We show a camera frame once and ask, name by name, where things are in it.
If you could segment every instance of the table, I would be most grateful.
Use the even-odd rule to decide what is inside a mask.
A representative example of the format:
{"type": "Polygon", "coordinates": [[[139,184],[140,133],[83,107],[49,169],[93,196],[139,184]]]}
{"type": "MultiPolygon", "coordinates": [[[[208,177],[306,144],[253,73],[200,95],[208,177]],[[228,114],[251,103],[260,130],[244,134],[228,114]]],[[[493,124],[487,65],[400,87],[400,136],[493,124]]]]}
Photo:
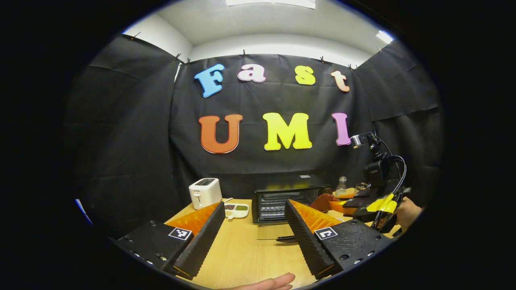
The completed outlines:
{"type": "MultiPolygon", "coordinates": [[[[232,199],[229,202],[251,206],[250,199],[232,199]]],[[[297,243],[257,239],[259,227],[252,221],[251,210],[245,218],[224,220],[198,275],[191,282],[213,289],[229,288],[276,278],[290,272],[296,275],[292,289],[314,283],[315,277],[310,273],[297,243]]],[[[189,204],[168,221],[193,211],[194,207],[189,204]]],[[[336,211],[328,211],[328,214],[344,221],[351,219],[336,211]]],[[[392,238],[392,234],[398,229],[397,225],[386,236],[392,238]]]]}

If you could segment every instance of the human hand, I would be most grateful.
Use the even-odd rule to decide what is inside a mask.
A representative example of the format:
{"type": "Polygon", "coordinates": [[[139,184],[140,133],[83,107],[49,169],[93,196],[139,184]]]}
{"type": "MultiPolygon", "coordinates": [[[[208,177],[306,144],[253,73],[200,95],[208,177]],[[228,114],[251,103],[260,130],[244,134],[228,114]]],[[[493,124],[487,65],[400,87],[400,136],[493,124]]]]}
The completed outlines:
{"type": "Polygon", "coordinates": [[[397,216],[396,224],[399,224],[406,231],[421,211],[422,209],[419,206],[415,205],[408,197],[404,197],[399,207],[394,211],[397,216]]]}
{"type": "Polygon", "coordinates": [[[225,288],[219,290],[289,290],[292,288],[291,283],[296,276],[292,273],[281,275],[277,278],[270,278],[254,284],[242,285],[233,288],[225,288]]]}

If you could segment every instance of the bottle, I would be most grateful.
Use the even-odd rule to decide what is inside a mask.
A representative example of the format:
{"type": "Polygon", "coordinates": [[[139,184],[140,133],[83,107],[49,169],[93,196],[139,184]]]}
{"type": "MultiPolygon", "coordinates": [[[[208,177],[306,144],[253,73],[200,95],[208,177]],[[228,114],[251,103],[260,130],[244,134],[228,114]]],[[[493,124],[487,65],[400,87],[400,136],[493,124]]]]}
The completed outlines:
{"type": "Polygon", "coordinates": [[[348,180],[348,179],[345,176],[341,176],[338,179],[338,185],[337,185],[337,188],[335,189],[336,197],[346,194],[346,180],[348,180]]]}

